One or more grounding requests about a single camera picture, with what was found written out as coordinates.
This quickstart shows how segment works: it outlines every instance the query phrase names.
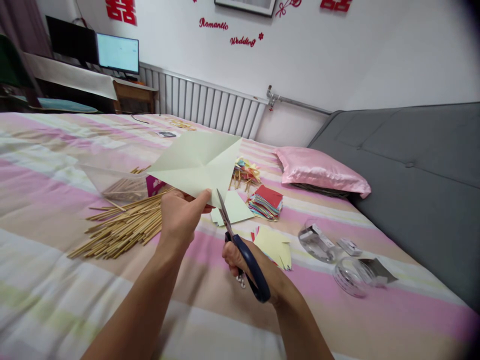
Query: desk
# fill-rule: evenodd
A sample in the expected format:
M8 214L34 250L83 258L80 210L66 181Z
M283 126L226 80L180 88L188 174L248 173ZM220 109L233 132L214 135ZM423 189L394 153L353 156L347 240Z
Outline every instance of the desk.
M120 99L133 99L140 103L147 103L150 112L155 113L155 98L158 97L158 91L152 87L50 58L24 54L33 76L37 79L111 99L117 114L122 114Z

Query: yellow paper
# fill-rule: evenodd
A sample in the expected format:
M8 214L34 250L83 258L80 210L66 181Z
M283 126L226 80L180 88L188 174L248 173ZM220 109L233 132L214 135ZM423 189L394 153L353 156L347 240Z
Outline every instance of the yellow paper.
M250 211L249 207L244 203L240 195L235 190L227 192L224 200L226 212L228 213L228 218L230 219L231 224L254 217L254 214ZM217 226L225 226L219 209L213 209L210 214L211 220L214 223L217 223Z
M225 133L188 131L177 137L148 174L196 198L211 189L210 205L226 198L242 138Z
M267 226L260 226L254 243L280 268L284 270L292 269L292 255L288 237L273 231Z

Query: wall decoration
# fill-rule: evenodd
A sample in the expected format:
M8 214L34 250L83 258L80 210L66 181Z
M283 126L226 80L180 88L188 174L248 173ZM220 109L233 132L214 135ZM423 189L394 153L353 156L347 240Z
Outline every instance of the wall decoration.
M275 16L278 16L279 18L282 17L282 15L285 15L287 11L285 10L286 7L289 7L292 5L294 8L298 8L300 4L302 3L302 0L287 0L285 2L285 5L283 2L280 3L278 6L278 11L276 12Z
M232 37L230 39L230 45L250 45L251 48L255 46L257 39L250 40L248 37L242 36L241 39L238 37Z
M321 0L320 8L346 13L352 0Z
M271 18L277 0L214 0L215 5L242 10Z
M105 4L110 19L137 26L135 0L105 0Z
M207 22L205 21L205 18L202 17L200 19L200 27L201 28L214 28L214 29L222 29L222 30L228 30L229 26L227 25L226 22Z

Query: computer monitor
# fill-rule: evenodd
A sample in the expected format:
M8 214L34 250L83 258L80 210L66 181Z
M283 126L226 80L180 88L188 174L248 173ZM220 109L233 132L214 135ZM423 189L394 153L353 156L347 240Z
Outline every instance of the computer monitor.
M139 74L139 41L126 37L96 34L98 63L101 67Z
M46 23L54 53L78 59L84 67L99 64L95 31L50 16Z

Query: radiator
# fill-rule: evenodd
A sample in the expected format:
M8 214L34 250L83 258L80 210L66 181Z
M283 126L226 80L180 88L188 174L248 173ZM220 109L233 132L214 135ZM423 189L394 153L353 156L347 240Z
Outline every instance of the radiator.
M140 79L158 90L155 104L158 114L175 115L247 139L255 139L269 103L142 62Z

